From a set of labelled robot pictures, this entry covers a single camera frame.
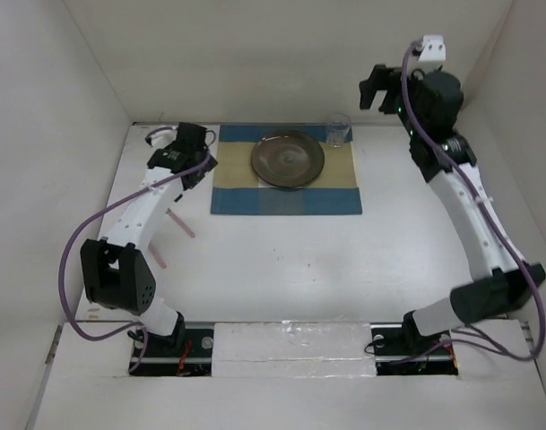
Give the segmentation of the clear plastic cup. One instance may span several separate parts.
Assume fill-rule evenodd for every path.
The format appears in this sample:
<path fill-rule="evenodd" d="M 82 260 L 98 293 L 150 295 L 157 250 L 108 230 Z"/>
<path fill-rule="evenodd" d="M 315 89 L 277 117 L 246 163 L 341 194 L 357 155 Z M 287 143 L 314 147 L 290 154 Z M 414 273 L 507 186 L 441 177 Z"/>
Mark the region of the clear plastic cup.
<path fill-rule="evenodd" d="M 326 122 L 325 142 L 333 148 L 339 148 L 345 143 L 346 136 L 351 128 L 351 120 L 343 113 L 330 115 Z"/>

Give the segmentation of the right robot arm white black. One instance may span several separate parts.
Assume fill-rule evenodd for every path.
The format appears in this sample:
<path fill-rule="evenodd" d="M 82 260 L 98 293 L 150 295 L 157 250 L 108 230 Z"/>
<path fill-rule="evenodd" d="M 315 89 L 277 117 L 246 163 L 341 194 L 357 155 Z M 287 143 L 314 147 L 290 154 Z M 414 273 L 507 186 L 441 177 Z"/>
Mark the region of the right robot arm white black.
<path fill-rule="evenodd" d="M 396 114 L 410 136 L 410 153 L 424 181 L 443 203 L 464 247 L 471 282 L 433 305 L 403 318 L 400 341 L 419 353 L 443 331 L 521 309 L 546 279 L 507 238 L 483 189 L 477 158 L 454 128 L 464 101 L 460 82 L 440 69 L 401 69 L 377 64 L 360 83 L 360 108 L 385 92 L 380 112 Z"/>

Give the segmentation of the dark olive round plate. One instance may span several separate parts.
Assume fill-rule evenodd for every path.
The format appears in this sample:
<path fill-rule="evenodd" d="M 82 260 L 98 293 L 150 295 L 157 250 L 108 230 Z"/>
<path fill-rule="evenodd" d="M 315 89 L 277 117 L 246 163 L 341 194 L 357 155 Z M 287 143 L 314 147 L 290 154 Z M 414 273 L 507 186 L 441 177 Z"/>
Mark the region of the dark olive round plate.
<path fill-rule="evenodd" d="M 325 167 L 325 153 L 308 133 L 280 130 L 264 135 L 251 151 L 251 167 L 268 185 L 302 188 L 314 182 Z"/>

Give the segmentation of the pink handled knife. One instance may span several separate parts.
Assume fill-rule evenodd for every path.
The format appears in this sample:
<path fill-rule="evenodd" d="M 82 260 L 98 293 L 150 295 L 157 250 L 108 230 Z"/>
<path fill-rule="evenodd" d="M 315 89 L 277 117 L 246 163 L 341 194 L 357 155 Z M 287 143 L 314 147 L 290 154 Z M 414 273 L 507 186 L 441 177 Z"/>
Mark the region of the pink handled knife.
<path fill-rule="evenodd" d="M 167 209 L 167 215 L 191 238 L 195 238 L 195 232 L 171 209 Z"/>

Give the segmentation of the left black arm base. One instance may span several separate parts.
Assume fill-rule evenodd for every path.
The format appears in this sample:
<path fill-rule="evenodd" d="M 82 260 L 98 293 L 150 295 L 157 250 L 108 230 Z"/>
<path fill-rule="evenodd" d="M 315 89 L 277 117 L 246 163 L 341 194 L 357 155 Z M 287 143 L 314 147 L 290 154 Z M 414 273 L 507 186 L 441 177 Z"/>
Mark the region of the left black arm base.
<path fill-rule="evenodd" d="M 133 341 L 129 374 L 138 377 L 197 377 L 212 375 L 214 322 L 186 322 L 182 346 L 174 349 L 159 336 L 149 335 L 142 360 L 141 330 L 128 332 Z"/>

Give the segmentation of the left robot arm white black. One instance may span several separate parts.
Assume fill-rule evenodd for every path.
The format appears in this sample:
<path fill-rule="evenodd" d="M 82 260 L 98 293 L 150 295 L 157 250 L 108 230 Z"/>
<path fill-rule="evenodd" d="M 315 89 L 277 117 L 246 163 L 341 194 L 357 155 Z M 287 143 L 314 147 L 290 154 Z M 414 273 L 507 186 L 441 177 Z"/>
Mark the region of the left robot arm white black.
<path fill-rule="evenodd" d="M 172 142 L 154 151 L 146 164 L 138 195 L 99 240 L 86 240 L 80 251 L 85 295 L 89 302 L 131 314 L 166 355 L 185 346 L 184 316 L 164 303 L 144 256 L 171 204 L 216 167 L 206 142 L 209 130 L 180 123 L 149 133 L 173 132 Z"/>

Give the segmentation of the blue beige cloth placemat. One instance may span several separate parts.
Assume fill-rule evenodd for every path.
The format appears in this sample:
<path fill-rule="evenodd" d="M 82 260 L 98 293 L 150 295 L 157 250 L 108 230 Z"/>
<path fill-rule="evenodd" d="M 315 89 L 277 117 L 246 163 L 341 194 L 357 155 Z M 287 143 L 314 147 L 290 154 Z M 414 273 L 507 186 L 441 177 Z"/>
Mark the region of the blue beige cloth placemat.
<path fill-rule="evenodd" d="M 252 169 L 251 152 L 269 133 L 295 130 L 316 139 L 325 154 L 320 176 L 304 188 L 268 185 Z M 309 125 L 221 125 L 212 182 L 211 214 L 316 216 L 360 215 L 362 202 L 354 168 L 353 132 L 334 148 L 325 143 L 326 128 Z"/>

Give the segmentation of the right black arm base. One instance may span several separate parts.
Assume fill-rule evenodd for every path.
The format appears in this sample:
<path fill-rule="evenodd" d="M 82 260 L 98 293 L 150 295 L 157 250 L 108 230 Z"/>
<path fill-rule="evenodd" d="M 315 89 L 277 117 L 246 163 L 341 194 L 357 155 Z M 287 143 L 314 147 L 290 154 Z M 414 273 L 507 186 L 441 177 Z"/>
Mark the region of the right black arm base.
<path fill-rule="evenodd" d="M 400 324 L 371 324 L 364 352 L 374 358 L 377 376 L 457 376 L 455 352 L 448 331 L 410 344 Z"/>

